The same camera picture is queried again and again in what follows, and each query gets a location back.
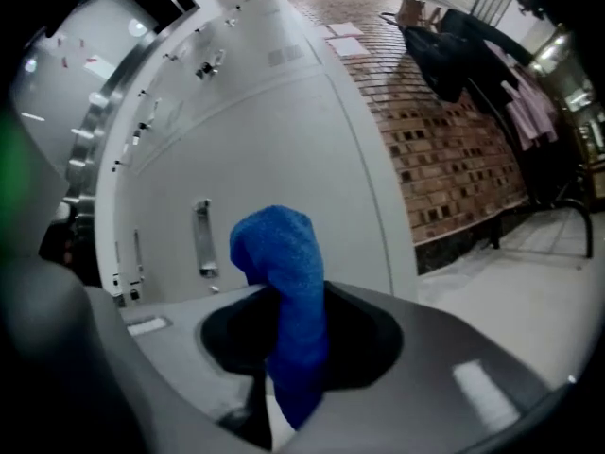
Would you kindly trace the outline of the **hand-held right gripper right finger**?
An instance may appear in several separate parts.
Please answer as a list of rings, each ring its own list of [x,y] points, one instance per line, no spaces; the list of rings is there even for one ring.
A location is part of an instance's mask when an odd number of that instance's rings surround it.
[[[326,287],[330,374],[305,453],[491,453],[551,395],[522,361],[436,308]]]

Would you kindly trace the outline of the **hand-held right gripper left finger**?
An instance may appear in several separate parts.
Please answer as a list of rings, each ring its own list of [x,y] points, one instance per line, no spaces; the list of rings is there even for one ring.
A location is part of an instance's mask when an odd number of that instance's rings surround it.
[[[179,303],[130,306],[120,310],[130,334],[161,376],[185,400],[211,418],[245,406],[248,375],[224,371],[201,342],[211,313],[260,290],[244,287]]]

